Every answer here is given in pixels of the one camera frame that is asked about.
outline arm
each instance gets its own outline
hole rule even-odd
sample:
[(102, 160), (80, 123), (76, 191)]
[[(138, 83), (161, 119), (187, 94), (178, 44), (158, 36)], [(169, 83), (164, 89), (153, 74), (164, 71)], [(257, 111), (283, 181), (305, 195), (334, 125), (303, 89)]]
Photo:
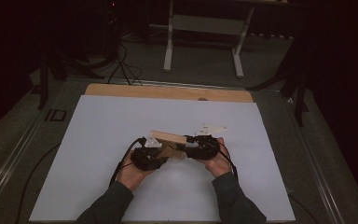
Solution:
[(75, 223), (78, 224), (119, 224), (133, 194), (142, 181), (153, 171), (142, 171), (131, 164), (131, 151), (124, 161), (123, 168), (117, 174), (117, 180), (112, 186), (95, 201), (90, 208), (86, 209)]
[[(224, 145), (223, 138), (217, 139)], [(220, 150), (228, 155), (225, 147)], [(219, 153), (208, 161), (199, 161), (215, 177), (214, 191), (217, 196), (219, 216), (224, 224), (266, 223), (266, 217), (243, 193), (237, 179), (231, 173), (229, 162)]]

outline hand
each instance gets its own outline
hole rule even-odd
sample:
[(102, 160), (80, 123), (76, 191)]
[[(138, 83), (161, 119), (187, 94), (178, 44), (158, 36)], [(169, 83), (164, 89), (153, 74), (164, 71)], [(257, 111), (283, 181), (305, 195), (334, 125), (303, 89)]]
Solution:
[(143, 171), (138, 168), (131, 161), (131, 154), (133, 150), (127, 155), (123, 166), (117, 174), (117, 181), (127, 187), (130, 191), (135, 191), (142, 183), (142, 181), (154, 171)]
[[(217, 138), (217, 141), (220, 143), (220, 150), (226, 155), (228, 156), (228, 151), (227, 149), (222, 146), (225, 144), (225, 140), (223, 138)], [(203, 164), (205, 164), (205, 168), (211, 172), (211, 174), (213, 175), (213, 177), (218, 177), (220, 175), (223, 175), (227, 172), (231, 172), (231, 166), (228, 162), (228, 160), (219, 153), (217, 153), (217, 155), (207, 161), (203, 161), (203, 160), (197, 160)]]

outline floor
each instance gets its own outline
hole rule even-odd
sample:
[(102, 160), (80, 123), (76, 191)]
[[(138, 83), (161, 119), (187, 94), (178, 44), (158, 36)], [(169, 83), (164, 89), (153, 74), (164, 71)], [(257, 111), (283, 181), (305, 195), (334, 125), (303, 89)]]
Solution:
[[(120, 55), (127, 55), (125, 73), (118, 69), (110, 83), (126, 84), (125, 74), (135, 85), (245, 90), (245, 86), (272, 77), (291, 44), (291, 39), (279, 37), (248, 37), (241, 52), (245, 77), (238, 79), (229, 38), (218, 39), (219, 43), (227, 43), (216, 47), (205, 45), (203, 40), (195, 41), (190, 34), (177, 34), (172, 71), (164, 72), (164, 36), (163, 31), (156, 33), (147, 43), (131, 35), (123, 38)], [(50, 78), (50, 96), (43, 110), (37, 110), (39, 96), (29, 93), (0, 120), (0, 223), (14, 223), (17, 217), (18, 223), (29, 223), (55, 150), (46, 153), (61, 142), (77, 100), (87, 86), (107, 83), (116, 67), (114, 63), (95, 70), (104, 79), (91, 79), (69, 68), (66, 81)], [(31, 74), (35, 83), (37, 76), (38, 71)], [(358, 187), (312, 92), (306, 92), (304, 127), (299, 127), (293, 116), (296, 99), (282, 98), (281, 85), (277, 83), (251, 94), (259, 106), (291, 199), (296, 216), (292, 223), (358, 223)], [(50, 109), (65, 110), (66, 119), (46, 120)]]

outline white paper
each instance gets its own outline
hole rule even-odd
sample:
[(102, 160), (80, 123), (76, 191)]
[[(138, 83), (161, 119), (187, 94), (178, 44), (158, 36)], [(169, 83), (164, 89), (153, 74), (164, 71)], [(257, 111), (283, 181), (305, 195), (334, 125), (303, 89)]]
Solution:
[[(151, 130), (193, 135), (202, 123), (224, 137), (246, 196), (268, 221), (295, 220), (269, 139), (254, 103), (80, 98), (40, 192), (31, 221), (70, 221), (106, 190), (129, 145)], [(169, 159), (135, 192), (123, 221), (219, 221), (213, 177), (192, 159)]]

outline gray long sleeve shirt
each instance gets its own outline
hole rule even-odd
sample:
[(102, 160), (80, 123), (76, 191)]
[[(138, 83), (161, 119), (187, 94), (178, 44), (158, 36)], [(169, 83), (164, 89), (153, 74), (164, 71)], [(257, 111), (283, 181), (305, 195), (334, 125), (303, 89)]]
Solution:
[[(217, 196), (219, 216), (222, 223), (266, 223), (266, 217), (245, 196), (231, 172), (218, 176), (212, 183)], [(103, 196), (80, 215), (75, 223), (120, 224), (132, 199), (132, 192), (116, 181)]]

